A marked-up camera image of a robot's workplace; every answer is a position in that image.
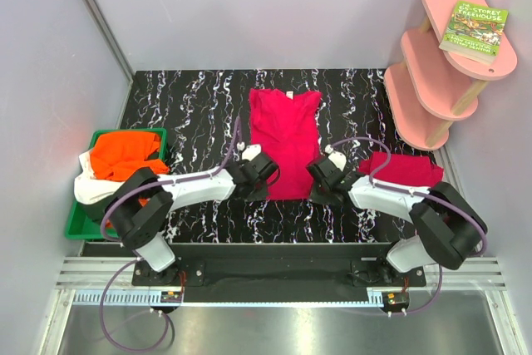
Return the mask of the magenta t-shirt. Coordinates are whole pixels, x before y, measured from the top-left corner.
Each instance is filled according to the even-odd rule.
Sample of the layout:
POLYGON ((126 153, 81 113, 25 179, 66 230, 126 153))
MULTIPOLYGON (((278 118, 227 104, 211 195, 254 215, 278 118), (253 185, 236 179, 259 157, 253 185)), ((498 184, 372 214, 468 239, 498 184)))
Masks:
POLYGON ((288 96, 278 89, 249 93, 251 142, 278 165, 280 178, 268 188, 270 200, 303 200, 310 195, 313 177, 307 165, 319 156, 316 114, 319 91, 288 96))

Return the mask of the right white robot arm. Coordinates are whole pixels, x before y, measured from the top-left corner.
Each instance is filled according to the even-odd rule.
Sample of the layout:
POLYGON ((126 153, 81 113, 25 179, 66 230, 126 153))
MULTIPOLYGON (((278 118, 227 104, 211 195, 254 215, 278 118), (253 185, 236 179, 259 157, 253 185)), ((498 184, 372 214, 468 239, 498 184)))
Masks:
POLYGON ((407 272, 428 265, 457 270, 487 247, 487 226, 450 184, 408 186, 344 170, 345 156, 333 152, 307 166, 313 178, 311 200, 375 210, 411 223, 416 235, 391 246, 377 265, 378 278, 396 285, 407 272))

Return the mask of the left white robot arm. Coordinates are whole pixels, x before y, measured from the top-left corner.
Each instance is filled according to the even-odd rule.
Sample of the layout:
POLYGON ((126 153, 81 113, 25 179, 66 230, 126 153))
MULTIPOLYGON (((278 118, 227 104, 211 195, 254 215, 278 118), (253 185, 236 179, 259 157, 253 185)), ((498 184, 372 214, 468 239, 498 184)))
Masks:
POLYGON ((110 223, 120 243, 148 263, 158 283, 169 285, 179 277, 180 266, 160 232, 168 213, 202 202, 247 199, 279 177, 279 166, 261 150, 246 150, 241 160, 225 160, 199 173, 156 175, 143 167, 111 197, 102 222, 110 223))

